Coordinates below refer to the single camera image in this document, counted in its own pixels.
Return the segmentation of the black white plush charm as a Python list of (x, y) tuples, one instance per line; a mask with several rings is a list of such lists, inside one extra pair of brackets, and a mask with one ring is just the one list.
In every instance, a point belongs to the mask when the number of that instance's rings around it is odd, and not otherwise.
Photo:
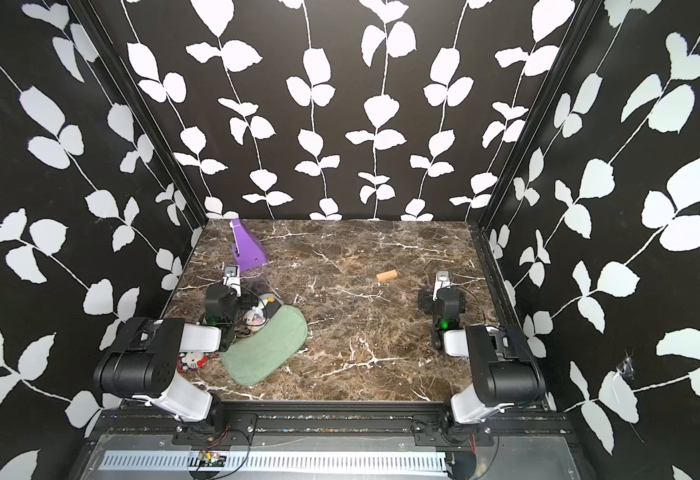
[(244, 315), (246, 327), (252, 333), (257, 332), (268, 322), (262, 307), (253, 307)]

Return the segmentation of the green corduroy bag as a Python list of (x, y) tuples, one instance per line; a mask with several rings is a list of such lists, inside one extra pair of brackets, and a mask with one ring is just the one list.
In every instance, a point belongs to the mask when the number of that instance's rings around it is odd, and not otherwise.
[(296, 354), (307, 337), (303, 313), (294, 306), (283, 305), (261, 330), (235, 342), (220, 357), (236, 383), (253, 386)]

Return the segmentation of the white red plush charm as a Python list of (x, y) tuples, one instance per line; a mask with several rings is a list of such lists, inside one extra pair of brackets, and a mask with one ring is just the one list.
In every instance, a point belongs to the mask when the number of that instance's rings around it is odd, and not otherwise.
[(180, 373), (203, 368), (209, 361), (209, 355), (205, 352), (181, 352), (179, 354), (177, 369)]

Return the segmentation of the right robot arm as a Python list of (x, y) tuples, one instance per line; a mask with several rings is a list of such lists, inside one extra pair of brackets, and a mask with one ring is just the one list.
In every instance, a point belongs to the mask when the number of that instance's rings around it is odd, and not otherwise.
[(450, 400), (455, 423), (481, 423), (507, 408), (543, 400), (545, 380), (518, 327), (463, 326), (460, 316), (467, 310), (467, 298), (455, 286), (421, 290), (418, 308), (432, 317), (433, 348), (469, 360), (471, 383)]

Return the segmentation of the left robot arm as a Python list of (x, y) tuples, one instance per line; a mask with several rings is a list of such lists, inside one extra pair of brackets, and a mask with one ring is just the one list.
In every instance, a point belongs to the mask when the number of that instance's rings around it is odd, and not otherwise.
[(180, 355), (224, 352), (233, 344), (241, 314), (253, 310), (268, 319), (282, 306), (272, 295), (217, 283), (207, 290), (204, 314), (197, 323), (132, 317), (96, 366), (94, 386), (101, 393), (156, 406), (180, 421), (202, 422), (213, 397), (183, 377), (177, 367)]

